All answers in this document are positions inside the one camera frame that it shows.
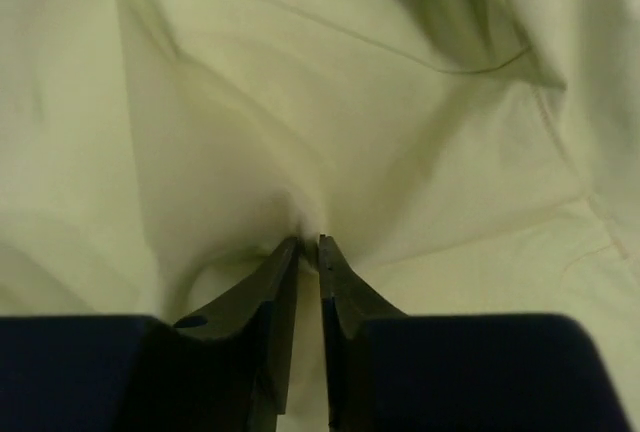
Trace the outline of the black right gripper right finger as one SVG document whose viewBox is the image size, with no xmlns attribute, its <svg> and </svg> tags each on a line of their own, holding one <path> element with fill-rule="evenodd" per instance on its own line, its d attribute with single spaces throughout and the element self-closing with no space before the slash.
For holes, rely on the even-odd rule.
<svg viewBox="0 0 640 432">
<path fill-rule="evenodd" d="M 374 366 L 366 326 L 406 314 L 367 284 L 335 239 L 319 237 L 319 272 L 331 431 L 373 431 Z"/>
</svg>

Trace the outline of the yellow-green trousers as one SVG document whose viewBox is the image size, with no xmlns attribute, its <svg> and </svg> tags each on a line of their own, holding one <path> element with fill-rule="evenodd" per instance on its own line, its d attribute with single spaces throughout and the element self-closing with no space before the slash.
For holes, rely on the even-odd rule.
<svg viewBox="0 0 640 432">
<path fill-rule="evenodd" d="M 556 312 L 639 421 L 639 0 L 1 0 L 1 312 L 173 321 L 288 235 Z"/>
</svg>

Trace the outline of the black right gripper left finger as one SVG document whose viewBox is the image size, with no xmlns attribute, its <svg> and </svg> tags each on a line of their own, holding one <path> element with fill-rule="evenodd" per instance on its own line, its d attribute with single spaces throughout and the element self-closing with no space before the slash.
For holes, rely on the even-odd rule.
<svg viewBox="0 0 640 432">
<path fill-rule="evenodd" d="M 285 413 L 300 244 L 288 237 L 255 271 L 173 324 L 205 347 L 214 431 L 274 431 Z"/>
</svg>

